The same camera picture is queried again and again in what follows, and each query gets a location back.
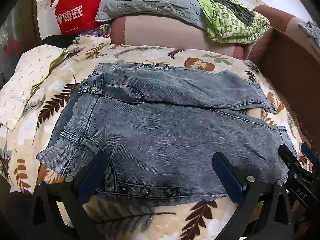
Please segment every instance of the black button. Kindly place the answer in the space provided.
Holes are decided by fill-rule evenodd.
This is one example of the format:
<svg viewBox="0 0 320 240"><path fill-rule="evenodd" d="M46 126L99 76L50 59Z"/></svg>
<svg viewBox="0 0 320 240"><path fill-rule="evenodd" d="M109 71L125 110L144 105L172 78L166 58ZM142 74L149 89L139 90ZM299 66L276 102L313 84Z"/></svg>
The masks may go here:
<svg viewBox="0 0 320 240"><path fill-rule="evenodd" d="M141 193L142 195L145 195L145 196L149 196L149 195L150 195L150 192L151 192L151 190L150 190L150 188L148 188L148 187L142 187L142 188L140 189L140 193Z"/></svg>
<svg viewBox="0 0 320 240"><path fill-rule="evenodd" d="M163 190L163 194L166 196L166 197L172 197L173 194L174 194L174 189L172 187L166 187L164 190Z"/></svg>
<svg viewBox="0 0 320 240"><path fill-rule="evenodd" d="M125 184L120 184L118 187L118 192L122 194L126 194L129 191L129 187Z"/></svg>

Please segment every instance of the denim pants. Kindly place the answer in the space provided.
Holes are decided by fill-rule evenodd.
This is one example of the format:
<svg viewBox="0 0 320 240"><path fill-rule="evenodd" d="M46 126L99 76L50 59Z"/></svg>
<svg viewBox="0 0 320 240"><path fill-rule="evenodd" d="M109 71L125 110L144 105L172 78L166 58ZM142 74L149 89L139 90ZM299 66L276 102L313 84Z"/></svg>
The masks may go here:
<svg viewBox="0 0 320 240"><path fill-rule="evenodd" d="M286 177L277 154L285 127L238 110L276 109L257 83L230 71L138 63L99 64L76 88L37 159L75 176L99 152L108 167L97 192L109 201L166 206L227 195L212 168L221 151L259 181Z"/></svg>

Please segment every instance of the gray pillow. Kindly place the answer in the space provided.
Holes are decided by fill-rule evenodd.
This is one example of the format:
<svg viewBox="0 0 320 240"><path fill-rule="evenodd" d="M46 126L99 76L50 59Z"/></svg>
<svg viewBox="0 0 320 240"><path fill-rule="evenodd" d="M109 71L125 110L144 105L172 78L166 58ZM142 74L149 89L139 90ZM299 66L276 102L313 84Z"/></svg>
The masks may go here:
<svg viewBox="0 0 320 240"><path fill-rule="evenodd" d="M197 0L101 0L95 20L104 22L127 14L161 14L206 30Z"/></svg>

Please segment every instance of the red bag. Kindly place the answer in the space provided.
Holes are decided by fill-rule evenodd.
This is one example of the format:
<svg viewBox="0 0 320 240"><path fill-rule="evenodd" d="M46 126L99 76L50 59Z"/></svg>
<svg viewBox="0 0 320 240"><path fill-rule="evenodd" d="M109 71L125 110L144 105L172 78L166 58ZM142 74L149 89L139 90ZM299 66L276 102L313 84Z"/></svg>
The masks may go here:
<svg viewBox="0 0 320 240"><path fill-rule="evenodd" d="M94 20L101 0L51 0L61 34L94 30Z"/></svg>

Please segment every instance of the white pillowcase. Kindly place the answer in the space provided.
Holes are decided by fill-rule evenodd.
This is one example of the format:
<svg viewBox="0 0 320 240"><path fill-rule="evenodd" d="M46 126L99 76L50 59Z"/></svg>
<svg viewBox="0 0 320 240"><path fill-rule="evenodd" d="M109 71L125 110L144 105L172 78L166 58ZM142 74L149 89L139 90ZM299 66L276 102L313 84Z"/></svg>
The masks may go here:
<svg viewBox="0 0 320 240"><path fill-rule="evenodd" d="M64 49L41 45L22 54L14 75L0 91L0 123L13 130L33 89L50 73Z"/></svg>

